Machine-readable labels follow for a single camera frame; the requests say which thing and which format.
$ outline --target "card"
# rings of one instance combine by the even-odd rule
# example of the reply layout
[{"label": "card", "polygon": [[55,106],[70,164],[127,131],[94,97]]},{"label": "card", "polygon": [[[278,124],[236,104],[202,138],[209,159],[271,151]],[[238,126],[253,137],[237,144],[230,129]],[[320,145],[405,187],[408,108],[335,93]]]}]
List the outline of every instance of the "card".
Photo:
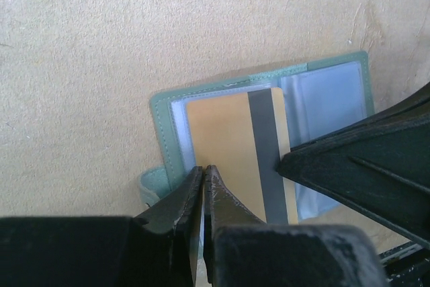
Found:
[{"label": "card", "polygon": [[280,88],[187,104],[196,164],[216,165],[226,187],[267,223],[298,223],[294,182],[276,169],[290,151]]}]

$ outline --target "black stripe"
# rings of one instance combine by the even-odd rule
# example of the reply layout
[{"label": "black stripe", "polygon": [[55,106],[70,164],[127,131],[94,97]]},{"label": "black stripe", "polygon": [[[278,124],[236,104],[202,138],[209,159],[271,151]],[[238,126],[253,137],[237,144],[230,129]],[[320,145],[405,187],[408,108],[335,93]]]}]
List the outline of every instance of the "black stripe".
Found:
[{"label": "black stripe", "polygon": [[271,89],[248,92],[267,223],[287,224],[284,180],[277,173],[280,150]]}]

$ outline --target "beige surface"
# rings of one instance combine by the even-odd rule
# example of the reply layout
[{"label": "beige surface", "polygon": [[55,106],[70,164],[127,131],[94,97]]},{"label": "beige surface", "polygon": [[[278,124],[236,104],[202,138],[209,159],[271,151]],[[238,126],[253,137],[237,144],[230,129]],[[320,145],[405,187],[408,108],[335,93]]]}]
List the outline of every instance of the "beige surface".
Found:
[{"label": "beige surface", "polygon": [[0,0],[0,215],[137,214],[149,97],[358,49],[377,110],[430,80],[430,0]]}]

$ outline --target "tan card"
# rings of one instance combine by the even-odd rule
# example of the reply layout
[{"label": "tan card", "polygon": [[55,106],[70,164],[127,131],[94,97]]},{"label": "tan card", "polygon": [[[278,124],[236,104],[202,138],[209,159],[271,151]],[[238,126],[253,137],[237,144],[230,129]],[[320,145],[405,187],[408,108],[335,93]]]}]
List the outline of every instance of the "tan card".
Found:
[{"label": "tan card", "polygon": [[197,165],[216,165],[226,187],[261,220],[298,222],[294,182],[276,171],[290,151],[280,88],[192,101],[187,116]]}]

